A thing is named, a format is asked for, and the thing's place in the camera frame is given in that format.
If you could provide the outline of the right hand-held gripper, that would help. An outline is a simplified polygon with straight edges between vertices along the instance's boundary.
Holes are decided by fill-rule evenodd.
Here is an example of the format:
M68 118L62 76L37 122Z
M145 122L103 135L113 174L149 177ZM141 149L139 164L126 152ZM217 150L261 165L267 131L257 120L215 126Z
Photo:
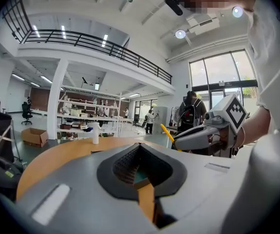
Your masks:
M247 112L235 94L206 112L203 124L174 137L176 150L207 156L231 156Z

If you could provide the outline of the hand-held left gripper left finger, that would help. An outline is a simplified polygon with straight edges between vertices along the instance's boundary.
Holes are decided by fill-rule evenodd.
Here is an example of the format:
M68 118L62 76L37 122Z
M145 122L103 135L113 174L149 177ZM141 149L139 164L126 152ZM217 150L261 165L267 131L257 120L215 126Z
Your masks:
M112 197L138 201L139 196L134 181L140 166L139 147L140 144L135 143L103 160L98 166L98 182Z

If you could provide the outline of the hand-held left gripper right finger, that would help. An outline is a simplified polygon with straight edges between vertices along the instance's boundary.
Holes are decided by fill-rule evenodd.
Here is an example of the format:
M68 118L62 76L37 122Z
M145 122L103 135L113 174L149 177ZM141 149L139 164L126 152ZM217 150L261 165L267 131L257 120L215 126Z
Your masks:
M139 165L154 187L154 199L176 194L187 178L182 162L144 143L139 145Z

